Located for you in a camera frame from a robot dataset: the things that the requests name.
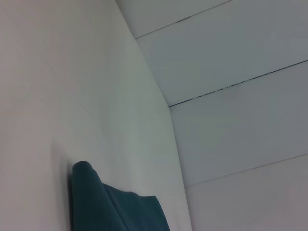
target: ceiling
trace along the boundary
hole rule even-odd
[[[223,2],[118,0],[169,106],[308,59],[306,0]]]

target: green towel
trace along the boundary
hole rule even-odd
[[[73,166],[74,231],[170,231],[155,196],[142,197],[103,184],[92,166]]]

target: ceiling panel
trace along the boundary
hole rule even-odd
[[[308,158],[186,188],[194,231],[306,231]]]
[[[185,186],[308,153],[308,62],[170,108]]]
[[[308,1],[233,0],[137,41],[173,105],[308,59]]]
[[[116,0],[135,38],[229,0]]]

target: teal fabric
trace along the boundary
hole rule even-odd
[[[155,196],[141,197],[103,184],[92,166],[73,166],[73,231],[170,231]]]

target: white wall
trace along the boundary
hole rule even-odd
[[[307,229],[308,159],[287,160],[308,154],[307,73],[303,63],[171,107],[194,231]]]
[[[191,230],[169,109],[112,0],[0,1],[0,230],[69,230],[67,171]]]
[[[308,1],[232,0],[137,39],[168,105],[308,59]]]

